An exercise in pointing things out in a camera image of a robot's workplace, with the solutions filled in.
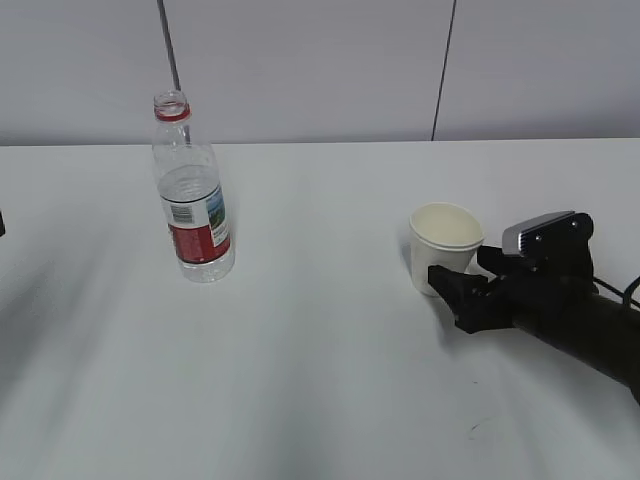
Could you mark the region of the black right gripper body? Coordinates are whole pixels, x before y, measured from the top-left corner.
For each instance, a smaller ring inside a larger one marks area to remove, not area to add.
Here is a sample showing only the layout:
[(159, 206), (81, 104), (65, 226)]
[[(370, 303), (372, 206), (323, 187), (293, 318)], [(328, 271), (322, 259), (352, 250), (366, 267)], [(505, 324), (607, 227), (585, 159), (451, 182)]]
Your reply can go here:
[(496, 275), (486, 294), (489, 330), (509, 329), (520, 317), (551, 322), (571, 306), (586, 302), (597, 292), (593, 277), (558, 274), (519, 257), (509, 275)]

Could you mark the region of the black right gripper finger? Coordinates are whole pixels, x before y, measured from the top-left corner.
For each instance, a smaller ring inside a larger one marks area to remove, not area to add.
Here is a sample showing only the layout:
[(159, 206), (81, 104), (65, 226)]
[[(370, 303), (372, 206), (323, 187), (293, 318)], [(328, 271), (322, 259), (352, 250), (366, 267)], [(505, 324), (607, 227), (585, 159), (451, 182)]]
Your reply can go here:
[(499, 247), (481, 246), (476, 260), (482, 269), (494, 275), (509, 275), (515, 270), (515, 259), (506, 256)]
[(489, 330), (486, 294), (489, 280), (482, 275), (452, 271), (444, 266), (428, 267), (428, 283), (446, 303), (460, 330)]

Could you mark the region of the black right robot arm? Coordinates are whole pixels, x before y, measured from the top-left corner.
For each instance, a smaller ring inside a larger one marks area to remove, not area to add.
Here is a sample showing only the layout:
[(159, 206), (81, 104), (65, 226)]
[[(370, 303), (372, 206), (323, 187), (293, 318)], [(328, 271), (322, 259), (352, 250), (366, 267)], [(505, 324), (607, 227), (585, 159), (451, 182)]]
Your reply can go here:
[(492, 279), (428, 269), (458, 329), (520, 329), (639, 394), (639, 312), (599, 294), (588, 255), (532, 260), (483, 246), (478, 260)]

